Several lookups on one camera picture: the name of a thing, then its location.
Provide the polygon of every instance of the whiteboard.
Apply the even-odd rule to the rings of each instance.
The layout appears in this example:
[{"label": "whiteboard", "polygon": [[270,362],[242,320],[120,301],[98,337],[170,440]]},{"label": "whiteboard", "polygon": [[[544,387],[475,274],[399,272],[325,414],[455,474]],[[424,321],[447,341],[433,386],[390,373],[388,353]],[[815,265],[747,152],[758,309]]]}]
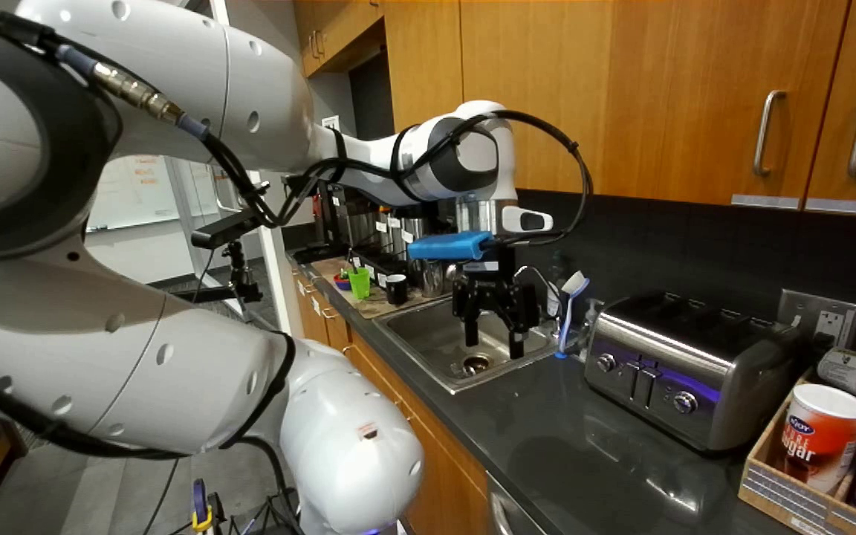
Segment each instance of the whiteboard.
[{"label": "whiteboard", "polygon": [[[217,213],[210,167],[175,162],[177,183],[193,216]],[[105,165],[98,180],[89,227],[104,230],[178,219],[177,200],[163,156],[125,156]]]}]

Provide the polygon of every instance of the gray countertop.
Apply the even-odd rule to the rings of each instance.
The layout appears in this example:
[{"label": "gray countertop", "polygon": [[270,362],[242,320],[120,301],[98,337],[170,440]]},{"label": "gray countertop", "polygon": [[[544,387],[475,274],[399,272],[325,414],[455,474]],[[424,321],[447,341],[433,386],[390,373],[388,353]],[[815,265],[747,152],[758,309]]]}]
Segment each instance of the gray countertop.
[{"label": "gray countertop", "polygon": [[737,498],[744,453],[703,458],[593,392],[582,363],[548,357],[452,395],[315,285],[547,533],[792,533]]}]

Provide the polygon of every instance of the kitchen sink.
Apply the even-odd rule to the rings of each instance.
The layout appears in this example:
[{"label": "kitchen sink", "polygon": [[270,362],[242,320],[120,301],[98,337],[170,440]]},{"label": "kitchen sink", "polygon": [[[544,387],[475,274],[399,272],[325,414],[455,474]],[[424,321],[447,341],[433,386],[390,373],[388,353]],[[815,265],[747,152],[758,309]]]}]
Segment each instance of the kitchen sink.
[{"label": "kitchen sink", "polygon": [[432,379],[452,394],[536,362],[557,349],[550,325],[532,328],[524,356],[511,360],[507,328],[490,312],[478,318],[478,345],[464,343],[464,326],[451,313],[451,299],[429,302],[374,320]]}]

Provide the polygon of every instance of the stainless steel toaster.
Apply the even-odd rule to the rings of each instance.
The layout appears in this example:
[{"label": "stainless steel toaster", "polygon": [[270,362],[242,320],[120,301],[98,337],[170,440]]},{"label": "stainless steel toaster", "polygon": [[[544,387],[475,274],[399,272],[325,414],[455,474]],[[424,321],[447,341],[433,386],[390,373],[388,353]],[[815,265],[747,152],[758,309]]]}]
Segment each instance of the stainless steel toaster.
[{"label": "stainless steel toaster", "polygon": [[800,372],[798,330],[657,291],[597,318],[590,386],[696,450],[761,433]]}]

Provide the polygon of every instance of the electrical outlet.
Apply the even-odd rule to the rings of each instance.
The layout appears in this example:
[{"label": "electrical outlet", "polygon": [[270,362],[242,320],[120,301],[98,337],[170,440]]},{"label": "electrical outlet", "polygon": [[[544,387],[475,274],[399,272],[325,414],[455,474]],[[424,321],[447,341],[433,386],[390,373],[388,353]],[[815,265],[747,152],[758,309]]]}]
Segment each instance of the electrical outlet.
[{"label": "electrical outlet", "polygon": [[808,339],[819,332],[829,334],[836,348],[847,348],[856,332],[856,304],[783,288],[778,321],[797,326]]},{"label": "electrical outlet", "polygon": [[322,125],[329,126],[331,129],[336,129],[336,131],[342,132],[339,128],[339,115],[333,115],[332,117],[322,119]]}]

